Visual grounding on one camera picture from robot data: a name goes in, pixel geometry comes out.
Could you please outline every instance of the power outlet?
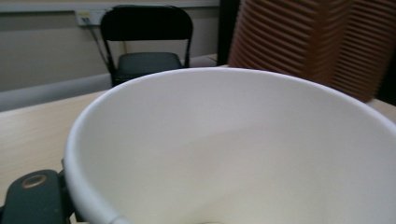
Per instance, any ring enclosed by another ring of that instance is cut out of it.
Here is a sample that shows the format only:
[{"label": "power outlet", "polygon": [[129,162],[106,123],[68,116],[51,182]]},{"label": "power outlet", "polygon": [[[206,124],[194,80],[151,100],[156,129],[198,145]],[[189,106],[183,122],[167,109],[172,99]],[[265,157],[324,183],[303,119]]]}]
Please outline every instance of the power outlet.
[{"label": "power outlet", "polygon": [[76,19],[79,26],[86,26],[87,23],[83,19],[88,19],[91,25],[100,25],[102,17],[107,10],[76,10]]}]

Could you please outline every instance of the chair backrest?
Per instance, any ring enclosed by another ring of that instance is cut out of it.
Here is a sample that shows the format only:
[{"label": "chair backrest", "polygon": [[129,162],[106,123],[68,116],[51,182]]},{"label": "chair backrest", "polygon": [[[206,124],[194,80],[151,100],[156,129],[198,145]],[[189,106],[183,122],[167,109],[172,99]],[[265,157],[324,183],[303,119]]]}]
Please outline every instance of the chair backrest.
[{"label": "chair backrest", "polygon": [[189,66],[192,21],[181,8],[172,6],[117,6],[102,18],[109,70],[115,69],[107,41],[187,39],[185,67]]}]

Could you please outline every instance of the electrical cord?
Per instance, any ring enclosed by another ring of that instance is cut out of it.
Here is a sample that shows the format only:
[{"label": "electrical cord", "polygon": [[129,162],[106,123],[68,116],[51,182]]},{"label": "electrical cord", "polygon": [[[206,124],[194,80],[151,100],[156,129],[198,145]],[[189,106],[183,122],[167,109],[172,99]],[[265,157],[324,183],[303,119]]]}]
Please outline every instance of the electrical cord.
[{"label": "electrical cord", "polygon": [[95,40],[96,47],[99,50],[100,56],[102,57],[102,60],[105,63],[105,65],[108,67],[108,62],[106,61],[105,54],[102,52],[102,49],[100,47],[100,44],[99,44],[98,38],[97,38],[97,36],[95,34],[95,31],[92,29],[92,24],[91,24],[90,19],[82,18],[82,21],[84,21],[84,23],[88,26],[88,29],[90,30],[90,33],[91,33],[93,39]]}]

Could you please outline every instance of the gray wall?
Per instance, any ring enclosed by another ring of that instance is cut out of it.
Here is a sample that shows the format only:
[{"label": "gray wall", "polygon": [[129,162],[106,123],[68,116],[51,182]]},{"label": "gray wall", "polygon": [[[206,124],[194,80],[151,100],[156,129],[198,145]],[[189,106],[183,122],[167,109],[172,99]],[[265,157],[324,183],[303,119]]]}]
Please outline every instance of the gray wall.
[{"label": "gray wall", "polygon": [[[218,7],[184,9],[194,24],[191,57],[216,53]],[[176,45],[180,43],[138,42],[129,44],[128,50],[167,50]],[[180,56],[184,46],[183,42],[177,49]],[[114,48],[123,51],[121,45]],[[77,25],[74,11],[0,12],[0,91],[106,72],[89,30]]]}]

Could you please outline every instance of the wooden table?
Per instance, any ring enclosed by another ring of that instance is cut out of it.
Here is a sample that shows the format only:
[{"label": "wooden table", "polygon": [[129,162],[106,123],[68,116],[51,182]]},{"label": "wooden table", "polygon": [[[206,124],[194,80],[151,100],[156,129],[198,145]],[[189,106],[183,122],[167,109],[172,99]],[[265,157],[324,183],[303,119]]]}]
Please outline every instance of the wooden table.
[{"label": "wooden table", "polygon": [[[64,144],[81,111],[104,92],[0,113],[0,205],[8,186],[33,171],[61,171]],[[371,107],[396,123],[396,107],[373,100]]]}]

